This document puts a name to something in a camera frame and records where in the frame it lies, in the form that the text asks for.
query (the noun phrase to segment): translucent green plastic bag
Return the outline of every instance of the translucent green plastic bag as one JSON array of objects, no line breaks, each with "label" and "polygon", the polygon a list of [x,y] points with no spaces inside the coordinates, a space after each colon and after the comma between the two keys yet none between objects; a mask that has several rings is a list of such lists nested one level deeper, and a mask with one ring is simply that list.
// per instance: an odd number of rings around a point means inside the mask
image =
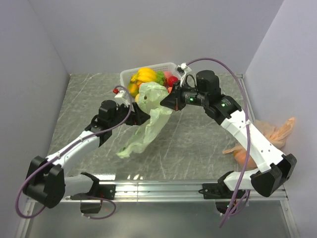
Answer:
[{"label": "translucent green plastic bag", "polygon": [[139,93],[138,106],[151,118],[139,126],[126,145],[120,149],[117,155],[121,158],[129,157],[132,152],[142,153],[157,137],[172,113],[172,109],[159,104],[168,95],[164,86],[155,82],[142,83]]}]

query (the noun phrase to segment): green vegetable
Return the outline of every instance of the green vegetable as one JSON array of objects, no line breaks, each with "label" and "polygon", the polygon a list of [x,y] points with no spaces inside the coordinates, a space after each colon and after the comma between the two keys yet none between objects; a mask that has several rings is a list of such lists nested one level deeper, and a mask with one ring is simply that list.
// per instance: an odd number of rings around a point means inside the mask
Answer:
[{"label": "green vegetable", "polygon": [[165,84],[165,75],[162,71],[157,72],[156,83],[162,86]]}]

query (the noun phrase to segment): orange plastic bag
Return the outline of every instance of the orange plastic bag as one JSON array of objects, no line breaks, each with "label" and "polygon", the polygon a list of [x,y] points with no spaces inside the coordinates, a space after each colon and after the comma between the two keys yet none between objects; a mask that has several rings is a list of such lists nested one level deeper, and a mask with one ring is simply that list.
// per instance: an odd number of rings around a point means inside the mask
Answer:
[{"label": "orange plastic bag", "polygon": [[[286,139],[289,134],[293,131],[295,125],[295,118],[290,118],[287,122],[279,129],[276,126],[270,125],[265,121],[255,120],[253,125],[274,145],[277,149],[282,148],[285,145]],[[235,160],[241,165],[244,165],[247,151],[243,148],[240,143],[237,143],[235,147],[230,150],[223,151],[223,154],[233,152]],[[255,169],[256,163],[249,157],[247,169]]]}]

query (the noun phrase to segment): robotic arm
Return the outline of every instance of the robotic arm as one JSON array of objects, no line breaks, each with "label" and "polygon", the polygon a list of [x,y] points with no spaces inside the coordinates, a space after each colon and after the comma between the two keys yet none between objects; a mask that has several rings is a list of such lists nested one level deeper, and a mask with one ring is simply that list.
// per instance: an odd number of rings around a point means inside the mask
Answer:
[{"label": "robotic arm", "polygon": [[[178,68],[178,71],[184,73],[181,68]],[[260,195],[269,197],[290,178],[297,162],[296,158],[292,154],[285,155],[275,148],[250,121],[245,121],[245,113],[240,105],[230,96],[221,94],[219,78],[213,71],[204,70],[197,73],[195,88],[187,83],[185,75],[186,72],[181,81],[174,83],[171,93],[160,104],[176,111],[184,109],[187,104],[203,107],[205,113],[229,131],[244,148],[247,148],[246,125],[248,124],[251,135],[250,155],[258,168],[244,173],[239,189],[253,189]],[[75,140],[81,140],[80,143],[66,153],[65,150],[69,146],[46,158],[38,156],[32,160],[27,178],[42,165],[58,157],[26,183],[23,189],[24,194],[49,208],[55,207],[64,197],[79,193],[103,197],[99,179],[95,176],[82,173],[75,177],[65,177],[65,174],[85,154],[102,146],[112,135],[111,130],[99,134],[98,132],[112,128],[126,117],[129,108],[126,106],[127,101],[122,97],[124,92],[121,91],[120,94],[123,102],[120,106],[112,100],[102,102],[99,113]],[[134,111],[131,112],[125,124],[142,125],[150,118],[136,103],[132,103],[132,106]],[[209,194],[214,194],[215,198],[220,199],[230,198],[239,176],[240,172],[227,172],[218,180]]]}]

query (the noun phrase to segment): gray wall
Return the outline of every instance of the gray wall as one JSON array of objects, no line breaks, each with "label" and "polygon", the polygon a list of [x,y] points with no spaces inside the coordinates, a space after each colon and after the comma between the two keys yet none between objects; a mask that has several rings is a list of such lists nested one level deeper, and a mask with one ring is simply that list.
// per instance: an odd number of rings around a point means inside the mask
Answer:
[{"label": "gray wall", "polygon": [[317,234],[316,12],[316,0],[285,0],[246,73],[258,119],[297,119],[285,152],[298,163],[286,190],[303,238]]},{"label": "gray wall", "polygon": [[12,238],[16,193],[46,156],[68,74],[31,5],[0,1],[0,236]]},{"label": "gray wall", "polygon": [[244,73],[283,0],[29,2],[68,72],[120,72],[214,57]]}]

